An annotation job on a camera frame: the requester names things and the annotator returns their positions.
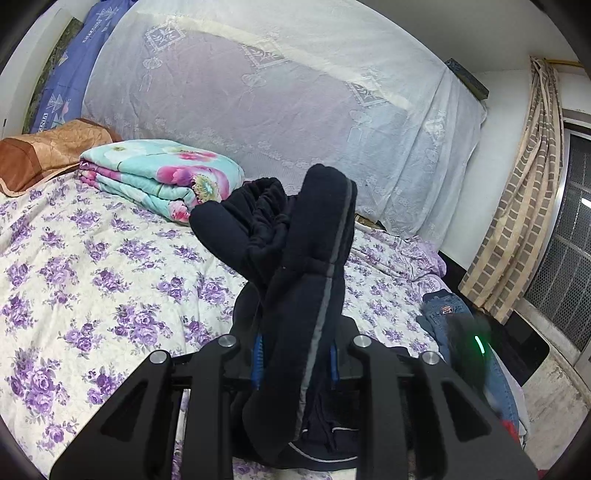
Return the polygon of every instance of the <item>curtain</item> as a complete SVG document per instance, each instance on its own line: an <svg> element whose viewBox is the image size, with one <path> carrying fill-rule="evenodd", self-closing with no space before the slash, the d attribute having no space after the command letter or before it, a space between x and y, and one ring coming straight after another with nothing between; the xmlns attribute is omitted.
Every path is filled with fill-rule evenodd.
<svg viewBox="0 0 591 480"><path fill-rule="evenodd" d="M460 291L504 322L535 273L562 168L563 123L556 71L530 58L530 110L513 171Z"/></svg>

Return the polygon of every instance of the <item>brown pillow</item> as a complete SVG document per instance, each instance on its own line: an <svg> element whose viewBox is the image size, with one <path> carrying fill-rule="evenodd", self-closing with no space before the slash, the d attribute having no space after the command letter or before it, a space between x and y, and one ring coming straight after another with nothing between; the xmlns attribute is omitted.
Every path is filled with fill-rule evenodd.
<svg viewBox="0 0 591 480"><path fill-rule="evenodd" d="M28 189L78 168L82 152L120 142L109 128L85 119L52 130L0 141L0 191L18 197Z"/></svg>

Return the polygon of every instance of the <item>wrinkled sheet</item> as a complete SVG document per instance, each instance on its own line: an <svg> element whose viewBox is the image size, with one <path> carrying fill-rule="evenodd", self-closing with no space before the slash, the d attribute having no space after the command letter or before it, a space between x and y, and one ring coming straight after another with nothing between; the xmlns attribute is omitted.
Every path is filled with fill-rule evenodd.
<svg viewBox="0 0 591 480"><path fill-rule="evenodd" d="M316 163L357 211L443 242L483 106L429 49L356 0L142 0L96 61L83 115L299 191Z"/></svg>
<svg viewBox="0 0 591 480"><path fill-rule="evenodd" d="M0 414L45 475L150 351L193 352L228 332L245 284L190 228L75 175L0 199ZM444 263L418 238L356 224L343 312L386 345L414 356L436 351L414 319L422 295L444 287L443 274ZM180 458L178 443L173 478ZM354 477L236 459L234 471L244 480Z"/></svg>

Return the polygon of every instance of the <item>purple floral bedsheet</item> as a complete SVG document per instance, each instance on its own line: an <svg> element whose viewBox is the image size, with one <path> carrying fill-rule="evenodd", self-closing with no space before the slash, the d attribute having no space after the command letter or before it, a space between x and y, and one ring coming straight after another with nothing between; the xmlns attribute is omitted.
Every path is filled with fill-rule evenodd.
<svg viewBox="0 0 591 480"><path fill-rule="evenodd" d="M76 174L0 198L0 414L46 476L67 444L152 350L193 352L226 333L245 280L190 228ZM437 350L414 320L445 288L444 263L418 238L356 224L344 314L412 355ZM180 421L179 437L182 436ZM173 478L178 478L177 444ZM236 460L235 478L353 478Z"/></svg>

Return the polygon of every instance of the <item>white wall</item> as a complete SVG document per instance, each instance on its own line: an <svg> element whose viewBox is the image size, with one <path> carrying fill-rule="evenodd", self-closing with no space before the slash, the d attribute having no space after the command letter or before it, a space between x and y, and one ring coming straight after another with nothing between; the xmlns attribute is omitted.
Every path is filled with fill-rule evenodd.
<svg viewBox="0 0 591 480"><path fill-rule="evenodd" d="M482 243L513 168L527 114L528 70L476 73L489 90L480 142L466 167L460 198L441 251L468 269ZM559 73L562 107L591 114L591 81Z"/></svg>
<svg viewBox="0 0 591 480"><path fill-rule="evenodd" d="M529 68L529 55L576 60L558 28L531 0L361 0L443 61L470 72Z"/></svg>
<svg viewBox="0 0 591 480"><path fill-rule="evenodd" d="M43 67L72 17L83 21L99 0L57 0L37 19L0 74L0 138L22 133Z"/></svg>
<svg viewBox="0 0 591 480"><path fill-rule="evenodd" d="M586 75L559 73L558 87L562 108L591 115L591 80Z"/></svg>

